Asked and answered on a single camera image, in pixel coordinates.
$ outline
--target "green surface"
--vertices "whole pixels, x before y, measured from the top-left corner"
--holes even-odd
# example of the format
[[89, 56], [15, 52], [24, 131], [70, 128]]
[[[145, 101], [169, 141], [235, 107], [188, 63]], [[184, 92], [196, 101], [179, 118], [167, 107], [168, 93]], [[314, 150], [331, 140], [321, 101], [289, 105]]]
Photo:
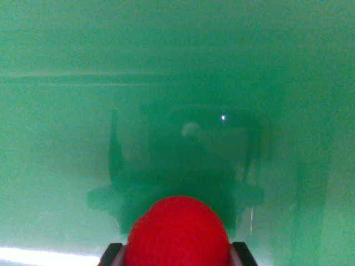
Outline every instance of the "green surface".
[[[99, 257], [109, 243], [126, 242], [155, 200], [183, 193], [212, 205], [260, 266], [354, 264], [353, 3], [0, 7], [0, 248]], [[155, 102], [168, 108], [152, 118], [142, 106]], [[240, 207], [255, 197], [235, 185], [246, 157], [242, 130], [204, 127], [199, 135], [207, 155], [228, 161], [220, 169], [231, 167], [231, 179], [191, 170], [204, 169], [198, 150], [179, 150], [181, 128], [159, 118], [190, 104], [255, 118], [261, 154], [247, 183], [264, 189], [262, 204]], [[113, 109], [131, 167], [119, 185], [109, 174]], [[165, 140], [155, 156], [166, 159], [168, 147], [170, 165], [190, 167], [186, 180], [174, 171], [132, 174], [158, 169], [149, 136]]]

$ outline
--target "red ball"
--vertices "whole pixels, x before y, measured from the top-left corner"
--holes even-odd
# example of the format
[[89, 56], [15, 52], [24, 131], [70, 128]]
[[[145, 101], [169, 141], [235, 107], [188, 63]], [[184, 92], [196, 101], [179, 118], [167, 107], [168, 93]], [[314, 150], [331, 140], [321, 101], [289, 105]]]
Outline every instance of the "red ball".
[[190, 197], [154, 204], [133, 225], [126, 266], [227, 266], [229, 239], [209, 206]]

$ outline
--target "green background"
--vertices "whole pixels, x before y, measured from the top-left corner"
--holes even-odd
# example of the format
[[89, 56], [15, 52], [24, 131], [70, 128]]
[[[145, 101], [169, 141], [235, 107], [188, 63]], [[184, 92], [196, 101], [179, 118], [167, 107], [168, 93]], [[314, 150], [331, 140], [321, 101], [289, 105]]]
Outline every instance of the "green background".
[[131, 160], [140, 105], [208, 103], [253, 112], [266, 139], [265, 202], [230, 239], [260, 266], [353, 265], [354, 18], [344, 1], [1, 3], [0, 247], [125, 243], [87, 202], [110, 184], [112, 108]]

